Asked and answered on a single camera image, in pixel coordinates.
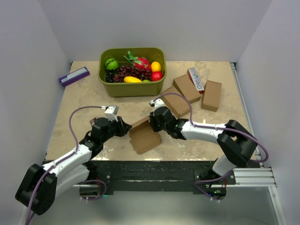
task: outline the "yellow lemon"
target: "yellow lemon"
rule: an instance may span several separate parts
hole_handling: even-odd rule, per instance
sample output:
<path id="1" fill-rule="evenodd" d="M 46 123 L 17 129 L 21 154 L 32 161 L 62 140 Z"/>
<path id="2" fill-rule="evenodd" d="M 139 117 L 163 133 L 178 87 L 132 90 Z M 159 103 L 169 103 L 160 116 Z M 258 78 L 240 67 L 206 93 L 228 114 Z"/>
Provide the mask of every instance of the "yellow lemon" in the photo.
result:
<path id="1" fill-rule="evenodd" d="M 161 71 L 161 65 L 159 64 L 159 62 L 153 62 L 151 64 L 151 69 L 152 69 L 152 72 Z"/>

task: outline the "brown box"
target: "brown box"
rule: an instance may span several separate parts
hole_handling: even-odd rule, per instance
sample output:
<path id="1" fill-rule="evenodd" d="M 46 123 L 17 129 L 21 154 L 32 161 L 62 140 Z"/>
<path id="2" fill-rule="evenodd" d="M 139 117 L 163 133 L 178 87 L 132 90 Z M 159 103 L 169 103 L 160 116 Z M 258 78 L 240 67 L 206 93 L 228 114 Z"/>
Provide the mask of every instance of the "brown box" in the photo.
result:
<path id="1" fill-rule="evenodd" d="M 201 100 L 201 108 L 216 112 L 219 108 L 222 84 L 207 81 L 204 86 L 204 94 Z"/>
<path id="2" fill-rule="evenodd" d="M 177 77 L 173 80 L 173 86 L 182 94 L 190 103 L 199 101 L 201 94 L 197 91 L 188 75 Z"/>
<path id="3" fill-rule="evenodd" d="M 164 90 L 162 94 L 171 92 L 180 94 L 179 91 L 177 91 L 177 89 L 173 86 L 168 88 L 167 90 Z M 189 113 L 190 111 L 187 102 L 177 95 L 166 95 L 161 97 L 161 99 L 164 101 L 165 105 L 171 110 L 171 112 L 174 114 L 174 116 L 176 116 L 177 119 Z"/>
<path id="4" fill-rule="evenodd" d="M 132 124 L 129 131 L 130 143 L 138 154 L 143 154 L 161 144 L 159 133 L 154 132 L 149 123 L 149 116 Z"/>

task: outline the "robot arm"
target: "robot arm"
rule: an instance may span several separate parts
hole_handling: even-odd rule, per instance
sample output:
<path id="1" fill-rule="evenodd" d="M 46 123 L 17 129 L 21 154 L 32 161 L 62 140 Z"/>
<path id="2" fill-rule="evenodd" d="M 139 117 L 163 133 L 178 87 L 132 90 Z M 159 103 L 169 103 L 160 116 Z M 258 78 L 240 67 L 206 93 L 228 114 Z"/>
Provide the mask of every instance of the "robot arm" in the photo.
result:
<path id="1" fill-rule="evenodd" d="M 82 165 L 94 158 L 103 144 L 113 136 L 122 137 L 127 134 L 131 125 L 126 124 L 120 116 L 116 116 L 118 107 L 113 105 L 106 109 L 106 118 L 92 119 L 92 130 L 79 142 L 78 149 L 72 149 L 62 157 L 39 166 L 32 165 L 26 172 L 15 195 L 16 200 L 28 206 L 34 187 L 43 174 L 54 168 L 45 176 L 34 196 L 32 211 L 37 215 L 45 213 L 54 199 L 73 185 L 85 181 L 90 176 L 90 169 Z"/>
<path id="2" fill-rule="evenodd" d="M 154 111 L 150 114 L 150 125 L 155 132 L 166 131 L 175 139 L 197 139 L 219 144 L 224 155 L 218 158 L 213 167 L 205 174 L 201 174 L 202 180 L 210 180 L 221 177 L 235 167 L 246 167 L 257 144 L 238 135 L 228 132 L 223 128 L 233 128 L 251 135 L 241 124 L 230 120 L 226 124 L 202 124 L 187 120 L 177 119 L 166 107 L 161 99 L 151 101 Z"/>

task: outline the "red apple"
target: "red apple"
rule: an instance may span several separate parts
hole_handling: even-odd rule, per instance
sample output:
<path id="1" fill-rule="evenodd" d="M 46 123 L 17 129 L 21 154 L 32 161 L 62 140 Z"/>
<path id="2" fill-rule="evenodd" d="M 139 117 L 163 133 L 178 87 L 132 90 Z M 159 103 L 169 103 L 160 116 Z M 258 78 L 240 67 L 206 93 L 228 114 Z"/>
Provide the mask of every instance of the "red apple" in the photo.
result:
<path id="1" fill-rule="evenodd" d="M 153 72 L 151 74 L 151 81 L 159 81 L 162 78 L 163 78 L 163 74 L 160 71 Z"/>

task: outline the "beige table surface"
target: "beige table surface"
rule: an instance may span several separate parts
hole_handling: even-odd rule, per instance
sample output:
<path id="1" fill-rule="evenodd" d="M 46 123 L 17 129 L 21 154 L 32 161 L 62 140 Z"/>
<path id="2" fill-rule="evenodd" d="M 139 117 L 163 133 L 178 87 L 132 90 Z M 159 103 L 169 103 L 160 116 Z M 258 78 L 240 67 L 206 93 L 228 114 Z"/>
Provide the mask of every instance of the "beige table surface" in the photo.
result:
<path id="1" fill-rule="evenodd" d="M 186 74 L 187 69 L 195 67 L 203 84 L 207 80 L 222 83 L 220 107 L 217 112 L 200 108 L 200 101 L 193 103 L 193 121 L 206 123 L 226 123 L 229 119 L 237 120 L 247 128 L 245 114 L 234 81 L 229 62 L 210 61 L 167 61 L 167 77 L 163 90 L 171 87 L 173 78 Z M 132 124 L 149 115 L 152 108 L 149 102 L 154 97 L 118 97 L 107 95 L 103 84 L 98 80 L 98 61 L 74 61 L 71 72 L 87 67 L 87 76 L 66 87 L 49 149 L 47 160 L 54 160 L 75 146 L 75 141 L 68 127 L 71 112 L 86 105 L 117 105 L 118 115 L 126 123 Z M 95 117 L 104 116 L 104 110 L 83 109 L 78 111 L 72 119 L 74 131 L 79 140 L 91 130 L 89 121 Z M 221 156 L 222 150 L 216 144 L 199 140 L 176 140 L 166 132 L 160 131 L 162 144 L 139 155 L 129 143 L 129 135 L 113 137 L 104 144 L 104 149 L 93 160 L 215 160 Z"/>

